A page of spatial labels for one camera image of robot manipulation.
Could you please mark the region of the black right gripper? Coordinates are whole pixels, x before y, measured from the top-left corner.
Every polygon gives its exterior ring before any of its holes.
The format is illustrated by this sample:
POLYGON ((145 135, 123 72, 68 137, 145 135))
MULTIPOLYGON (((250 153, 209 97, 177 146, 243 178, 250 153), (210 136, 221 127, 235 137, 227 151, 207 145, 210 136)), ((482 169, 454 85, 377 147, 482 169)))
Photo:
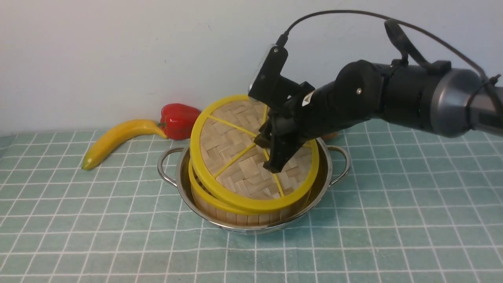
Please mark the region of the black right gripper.
POLYGON ((269 106, 255 143, 269 147, 264 168, 282 172, 301 143, 348 129, 373 118, 380 109, 382 82, 254 82, 253 98, 269 106))

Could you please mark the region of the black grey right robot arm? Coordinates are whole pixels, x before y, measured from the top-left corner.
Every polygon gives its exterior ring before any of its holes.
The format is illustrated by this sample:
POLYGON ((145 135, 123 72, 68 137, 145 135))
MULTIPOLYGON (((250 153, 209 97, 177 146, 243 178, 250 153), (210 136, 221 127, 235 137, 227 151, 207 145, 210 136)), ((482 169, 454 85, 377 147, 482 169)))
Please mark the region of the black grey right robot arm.
POLYGON ((371 119, 446 138, 470 130, 502 136, 502 88, 484 83, 472 70, 432 72, 420 66, 386 66, 360 60, 347 64, 320 88, 297 84, 264 63, 248 91, 269 107, 255 143, 270 149, 264 168, 281 172, 310 140, 371 119))

